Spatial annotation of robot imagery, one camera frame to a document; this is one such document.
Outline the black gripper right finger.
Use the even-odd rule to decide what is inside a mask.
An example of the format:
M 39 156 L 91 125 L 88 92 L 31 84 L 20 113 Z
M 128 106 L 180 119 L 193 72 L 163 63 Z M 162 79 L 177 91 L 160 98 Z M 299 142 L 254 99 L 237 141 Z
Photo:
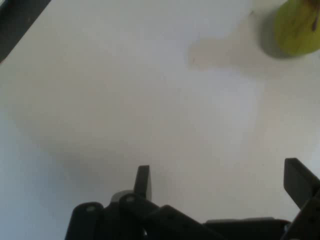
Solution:
M 299 208 L 290 223 L 285 240 L 318 240 L 320 238 L 320 179 L 297 158 L 284 161 L 283 186 Z

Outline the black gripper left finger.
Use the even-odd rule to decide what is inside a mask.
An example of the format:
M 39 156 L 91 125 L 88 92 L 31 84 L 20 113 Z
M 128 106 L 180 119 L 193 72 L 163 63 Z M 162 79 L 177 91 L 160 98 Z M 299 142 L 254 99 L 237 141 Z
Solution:
M 74 208 L 66 231 L 67 240 L 223 240 L 189 216 L 151 202 L 151 172 L 137 169 L 132 190 L 118 192 L 104 207 L 86 202 Z

